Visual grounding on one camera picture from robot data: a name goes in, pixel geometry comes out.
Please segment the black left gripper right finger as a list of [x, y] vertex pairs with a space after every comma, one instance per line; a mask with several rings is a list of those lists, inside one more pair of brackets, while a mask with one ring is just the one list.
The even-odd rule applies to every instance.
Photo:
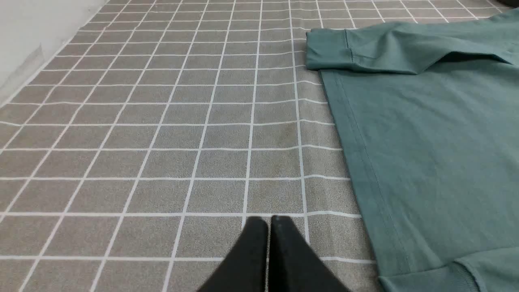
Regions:
[[270, 292], [348, 292], [306, 243], [293, 220], [273, 216], [270, 224]]

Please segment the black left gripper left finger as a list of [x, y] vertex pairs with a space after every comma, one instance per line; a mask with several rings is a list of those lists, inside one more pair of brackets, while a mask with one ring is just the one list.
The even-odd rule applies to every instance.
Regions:
[[266, 284], [268, 226], [249, 217], [235, 244], [199, 292], [263, 292]]

